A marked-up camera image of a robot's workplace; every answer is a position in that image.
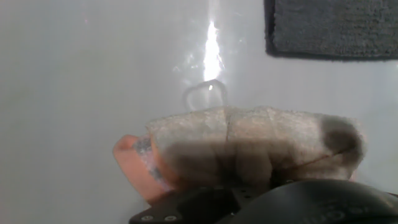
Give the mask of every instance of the black object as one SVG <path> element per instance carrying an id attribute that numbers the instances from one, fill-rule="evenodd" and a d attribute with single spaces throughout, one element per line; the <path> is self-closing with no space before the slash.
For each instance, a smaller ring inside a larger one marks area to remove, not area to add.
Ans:
<path id="1" fill-rule="evenodd" d="M 169 195 L 135 223 L 398 224 L 398 196 L 343 180 L 288 182 L 260 197 L 249 188 L 200 188 Z"/>
<path id="2" fill-rule="evenodd" d="M 270 55 L 398 58 L 397 0 L 264 0 L 264 7 Z"/>

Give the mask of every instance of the black plastic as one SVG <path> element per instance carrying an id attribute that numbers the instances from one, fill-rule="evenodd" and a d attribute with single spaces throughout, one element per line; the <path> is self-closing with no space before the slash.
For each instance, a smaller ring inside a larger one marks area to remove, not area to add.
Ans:
<path id="1" fill-rule="evenodd" d="M 261 196 L 204 187 L 169 195 L 129 223 L 398 224 L 398 197 L 343 180 L 291 180 Z"/>

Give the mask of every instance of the screw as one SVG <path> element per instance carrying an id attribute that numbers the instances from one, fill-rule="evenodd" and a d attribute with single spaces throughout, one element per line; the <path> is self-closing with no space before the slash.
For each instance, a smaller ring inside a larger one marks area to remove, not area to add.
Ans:
<path id="1" fill-rule="evenodd" d="M 152 215 L 147 215 L 141 218 L 142 221 L 149 221 L 149 220 L 153 220 L 154 217 Z"/>
<path id="2" fill-rule="evenodd" d="M 166 218 L 164 218 L 164 220 L 168 221 L 168 222 L 172 222 L 172 221 L 177 220 L 177 217 L 175 217 L 174 215 L 169 215 Z"/>

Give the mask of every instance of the white tub wall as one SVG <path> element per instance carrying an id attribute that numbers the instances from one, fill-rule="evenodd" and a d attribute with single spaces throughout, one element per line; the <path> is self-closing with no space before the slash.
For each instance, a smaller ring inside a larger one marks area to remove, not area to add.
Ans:
<path id="1" fill-rule="evenodd" d="M 396 62 L 268 57 L 262 1 L 8 0 L 0 31 L 2 224 L 127 223 L 146 205 L 113 144 L 152 118 L 222 104 L 358 118 L 359 180 L 398 192 Z M 198 87 L 211 76 L 221 84 Z"/>

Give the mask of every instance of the gray towel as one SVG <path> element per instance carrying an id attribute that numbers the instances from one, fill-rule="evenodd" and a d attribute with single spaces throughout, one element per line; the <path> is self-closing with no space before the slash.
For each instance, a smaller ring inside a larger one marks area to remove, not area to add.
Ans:
<path id="1" fill-rule="evenodd" d="M 274 0 L 270 13 L 271 54 L 398 58 L 397 0 Z"/>

